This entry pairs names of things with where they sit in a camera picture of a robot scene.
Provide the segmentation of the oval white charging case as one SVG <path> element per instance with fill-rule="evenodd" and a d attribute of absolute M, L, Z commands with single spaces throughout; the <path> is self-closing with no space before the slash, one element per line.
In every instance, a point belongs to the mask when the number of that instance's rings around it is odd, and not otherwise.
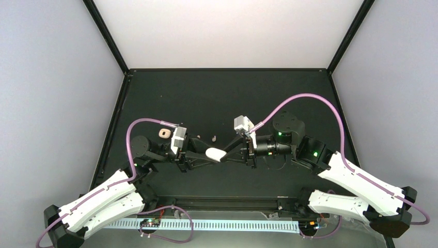
<path fill-rule="evenodd" d="M 227 152 L 218 148 L 211 147 L 206 150 L 205 154 L 209 159 L 220 162 L 221 159 L 227 154 Z"/>

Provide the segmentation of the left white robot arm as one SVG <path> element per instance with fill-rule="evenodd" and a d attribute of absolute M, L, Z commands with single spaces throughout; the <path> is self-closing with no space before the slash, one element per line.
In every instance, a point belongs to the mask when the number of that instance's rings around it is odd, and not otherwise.
<path fill-rule="evenodd" d="M 106 181 L 75 201 L 45 209 L 46 233 L 53 247 L 81 247 L 86 239 L 103 227 L 127 216 L 157 209 L 159 197 L 148 184 L 148 180 L 158 172 L 155 164 L 175 162 L 186 171 L 196 165 L 218 163 L 226 154 L 189 135 L 167 144 L 136 136 L 129 145 L 132 164 L 118 169 Z"/>

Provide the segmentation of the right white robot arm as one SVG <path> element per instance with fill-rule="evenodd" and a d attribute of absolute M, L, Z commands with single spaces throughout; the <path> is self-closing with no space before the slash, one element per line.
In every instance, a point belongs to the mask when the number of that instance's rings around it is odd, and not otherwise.
<path fill-rule="evenodd" d="M 416 200 L 412 187 L 394 187 L 344 160 L 338 151 L 305 134 L 304 123 L 294 115 L 282 111 L 270 124 L 271 135 L 259 136 L 249 132 L 253 124 L 245 116 L 234 119 L 237 140 L 234 145 L 220 150 L 210 148 L 207 156 L 216 162 L 231 160 L 237 150 L 238 162 L 256 166 L 258 157 L 290 155 L 294 162 L 322 179 L 348 190 L 350 196 L 306 190 L 294 202 L 300 216 L 312 212 L 336 214 L 363 222 L 374 231 L 391 238 L 404 234 L 412 224 L 409 202 Z"/>

